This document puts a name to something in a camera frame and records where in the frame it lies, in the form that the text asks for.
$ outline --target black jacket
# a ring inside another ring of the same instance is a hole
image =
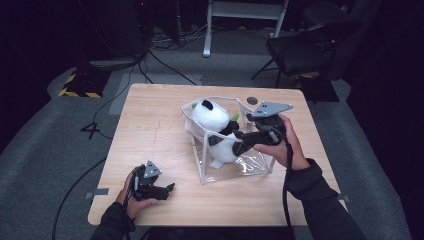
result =
[[[314,239],[366,239],[340,204],[337,192],[331,189],[322,177],[321,168],[314,160],[308,161],[311,167],[292,170],[288,191],[302,201],[305,218]],[[122,205],[113,203],[103,214],[100,225],[90,239],[122,239],[127,225],[133,224],[128,216],[123,214]]]

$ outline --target electrical cord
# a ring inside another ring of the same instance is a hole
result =
[[[140,70],[140,72],[141,72],[141,74],[143,74],[143,76],[147,79],[147,80],[149,80],[149,82],[151,83],[151,84],[154,84],[153,83],[153,81],[147,76],[147,71],[146,71],[146,73],[144,73],[143,72],[143,70],[141,70],[141,67],[140,67],[140,62],[138,63],[138,69]]]
[[[131,71],[130,71],[130,73],[129,73],[129,75],[128,75],[128,82],[127,82],[127,85],[125,85],[125,87],[122,89],[122,91],[121,92],[119,92],[115,97],[113,97],[113,98],[111,98],[111,99],[109,99],[106,103],[104,103],[99,109],[97,109],[97,111],[94,113],[94,115],[93,115],[93,121],[89,124],[89,125],[87,125],[86,127],[84,127],[83,129],[85,129],[85,128],[87,128],[88,126],[91,126],[91,125],[97,125],[97,123],[96,123],[96,116],[97,116],[97,114],[100,112],[100,110],[102,110],[106,105],[108,105],[110,102],[112,102],[113,100],[115,100],[117,97],[119,97],[124,91],[125,91],[125,89],[127,89],[128,88],[128,86],[130,85],[130,82],[131,82],[131,74],[132,74],[132,72],[133,72],[133,70],[134,70],[134,67],[135,67],[135,65],[137,65],[137,64],[134,64],[133,66],[132,66],[132,68],[131,68]],[[111,138],[111,137],[108,137],[108,136],[106,136],[106,135],[104,135],[100,130],[98,131],[98,133],[101,135],[101,136],[103,136],[103,137],[105,137],[105,138],[107,138],[107,139],[113,139],[113,138]]]
[[[81,179],[83,179],[88,173],[90,173],[94,168],[99,166],[105,160],[106,160],[106,157],[104,157],[102,160],[100,160],[99,162],[94,164],[94,166],[92,166],[90,169],[88,169],[80,178],[78,178],[78,180],[71,186],[71,188],[66,193],[65,197],[63,198],[62,202],[59,205],[59,208],[58,208],[57,213],[56,213],[56,217],[54,219],[53,229],[52,229],[52,240],[56,239],[56,226],[57,226],[57,221],[59,219],[59,214],[60,214],[60,211],[62,210],[62,207],[65,204],[65,201],[68,198],[69,194],[72,192],[72,190],[75,188],[75,186],[81,181]]]
[[[195,82],[193,82],[192,80],[190,80],[189,78],[187,78],[186,76],[184,76],[182,73],[178,72],[174,68],[170,67],[169,65],[167,65],[164,62],[162,62],[161,60],[159,60],[150,50],[148,52],[150,53],[150,55],[152,55],[152,57],[154,59],[156,59],[158,62],[160,62],[161,64],[163,64],[165,67],[167,67],[167,68],[173,70],[174,72],[178,73],[181,77],[187,79],[187,81],[191,82],[193,85],[197,85]]]
[[[293,227],[291,225],[290,213],[289,213],[288,204],[287,204],[287,192],[288,192],[287,188],[288,188],[288,182],[290,181],[290,173],[291,173],[291,170],[292,170],[291,168],[293,164],[293,147],[288,142],[286,137],[284,138],[284,141],[286,142],[286,147],[287,147],[287,170],[286,170],[286,176],[284,178],[284,184],[283,184],[283,208],[284,208],[284,215],[287,222],[287,228],[289,229],[289,232],[290,232],[289,239],[294,240],[296,239],[296,237],[293,232]]]
[[[113,72],[117,70],[122,70],[125,68],[129,68],[133,66],[134,64],[137,64],[139,61],[139,57],[133,57],[133,61],[125,62],[125,63],[115,63],[115,64],[109,64],[109,65],[102,65],[95,62],[90,62],[90,65],[93,66],[98,71],[108,71]]]
[[[177,50],[180,49],[184,46],[186,46],[189,43],[192,43],[194,41],[196,41],[199,38],[204,38],[206,35],[203,36],[196,36],[198,33],[204,32],[206,25],[204,25],[203,27],[197,29],[196,31],[193,31],[191,33],[187,33],[184,34],[182,36],[180,36],[180,41],[182,42],[182,44],[180,44],[177,47],[172,48],[172,46],[174,46],[174,44],[172,43],[172,40],[170,38],[159,38],[159,39],[152,39],[152,43],[153,43],[153,49],[157,50],[157,51],[167,51],[167,50]],[[167,47],[163,47],[163,46],[158,46],[158,44],[163,43],[163,42],[168,42],[168,46]]]
[[[148,79],[150,81],[150,83],[154,84],[152,82],[152,80],[147,77],[147,72],[149,71],[149,67],[147,66],[147,59],[144,59],[144,67],[146,67],[146,73],[144,73],[143,70],[141,70],[141,66],[140,66],[140,63],[139,63],[138,68],[139,68],[140,72],[143,75],[145,75],[145,78]]]
[[[85,14],[85,16],[87,17],[87,19],[88,19],[88,21],[90,22],[90,25],[92,26],[92,28],[93,28],[93,30],[95,31],[95,33],[97,34],[97,36],[99,37],[99,39],[101,40],[101,42],[104,44],[104,46],[106,46],[106,48],[110,51],[110,52],[112,52],[112,53],[114,53],[114,54],[116,54],[116,55],[118,55],[118,56],[121,56],[121,57],[125,57],[125,58],[128,58],[128,57],[137,57],[137,56],[134,56],[134,55],[131,55],[131,54],[122,54],[120,51],[118,51],[118,50],[116,50],[116,49],[113,49],[107,42],[106,42],[106,40],[103,38],[103,36],[100,34],[100,32],[99,32],[99,30],[97,29],[97,26],[96,26],[96,24],[94,23],[94,21],[93,21],[93,19],[90,17],[90,15],[89,15],[89,13],[88,13],[88,11],[87,11],[87,9],[86,9],[86,7],[84,6],[84,4],[81,2],[81,0],[78,0],[78,3],[79,3],[79,5],[80,5],[80,7],[81,7],[81,9],[83,10],[83,12],[84,12],[84,14]],[[159,40],[156,40],[156,41],[154,41],[154,42],[157,42],[157,43],[159,43],[159,42],[168,42],[168,46],[167,47],[157,47],[157,46],[155,46],[155,49],[156,50],[159,50],[159,51],[165,51],[165,50],[176,50],[176,49],[179,49],[179,48],[182,48],[183,46],[185,46],[187,43],[190,43],[190,42],[193,42],[193,41],[195,41],[195,40],[197,40],[198,38],[201,38],[201,37],[204,37],[204,36],[200,36],[200,37],[196,37],[194,40],[192,40],[192,41],[187,41],[187,39],[191,39],[191,38],[193,38],[193,36],[195,35],[195,34],[197,34],[198,32],[200,32],[200,31],[202,31],[202,29],[204,29],[205,27],[206,27],[207,25],[204,25],[204,26],[202,26],[201,28],[199,28],[197,31],[195,31],[193,34],[191,34],[191,36],[190,37],[188,37],[188,38],[186,38],[186,36],[187,35],[189,35],[189,34],[186,34],[186,35],[183,35],[183,36],[180,36],[180,40],[182,40],[182,41],[184,41],[184,44],[182,44],[182,45],[180,45],[180,46],[178,46],[178,47],[175,47],[175,48],[171,48],[173,45],[174,45],[174,43],[172,42],[172,40],[170,39],[170,38],[165,38],[165,39],[159,39]],[[148,39],[146,38],[146,36],[144,35],[144,34],[141,34],[141,37],[142,38],[144,38],[144,39],[142,39],[142,40],[144,40],[145,42],[148,42]],[[125,68],[127,68],[127,67],[130,67],[131,65],[120,65],[120,64],[117,64],[117,65],[113,65],[113,66],[107,66],[107,67],[99,67],[99,66],[96,66],[96,65],[93,65],[94,67],[96,67],[96,68],[98,68],[99,70],[101,70],[101,71],[110,71],[110,70],[120,70],[120,69],[125,69]]]

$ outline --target hand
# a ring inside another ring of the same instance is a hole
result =
[[[293,126],[290,122],[290,119],[281,114],[279,114],[279,116],[283,120],[284,126],[286,127],[287,140],[293,148],[292,169],[301,170],[310,167],[309,162],[303,155],[302,147],[300,146],[299,139],[297,138],[296,133],[293,130]],[[253,149],[258,152],[273,156],[278,163],[280,163],[284,167],[287,167],[287,147],[284,141],[281,141],[280,144],[278,144],[277,146],[256,144],[255,146],[253,146]]]
[[[131,171],[131,173],[127,176],[127,179],[125,180],[124,188],[119,192],[118,197],[116,198],[116,202],[119,202],[122,205],[124,204],[125,195],[127,194],[127,190],[130,185],[132,176],[133,172]],[[154,198],[137,201],[132,195],[130,195],[130,199],[128,200],[127,206],[128,217],[130,217],[130,219],[135,219],[141,210],[155,204],[156,202],[157,200]]]

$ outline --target chair leg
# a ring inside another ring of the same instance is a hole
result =
[[[314,96],[314,105],[316,105],[317,104],[317,102],[318,102],[318,100],[319,100],[319,98],[321,97],[321,92],[322,92],[322,90],[324,89],[324,87],[327,85],[327,84],[330,84],[330,82],[328,82],[327,81],[327,79],[326,78],[324,78],[323,76],[319,76],[319,85],[318,85],[318,89],[317,90],[315,90],[315,96]]]
[[[255,73],[255,75],[253,75],[253,77],[251,77],[250,79],[255,79],[256,76],[259,75],[259,73],[261,73],[262,71],[264,71],[269,65],[271,65],[271,63],[274,62],[274,59],[269,60],[269,62],[267,62],[258,72]]]
[[[281,71],[280,69],[278,69],[277,81],[275,82],[275,88],[278,88],[278,85],[280,85],[280,78],[281,78]]]

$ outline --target black chair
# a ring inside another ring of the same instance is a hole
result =
[[[281,73],[288,77],[317,72],[319,78],[314,94],[316,104],[324,86],[331,82],[326,79],[326,73],[331,66],[332,53],[338,43],[360,27],[361,23],[358,21],[333,22],[315,25],[294,36],[270,38],[266,42],[266,48],[271,60],[251,79],[262,71],[279,69],[275,85],[278,88]],[[268,68],[273,62],[277,68]]]
[[[346,0],[342,6],[332,2],[313,3],[301,13],[302,26],[308,28],[317,24],[348,21],[354,2]]]

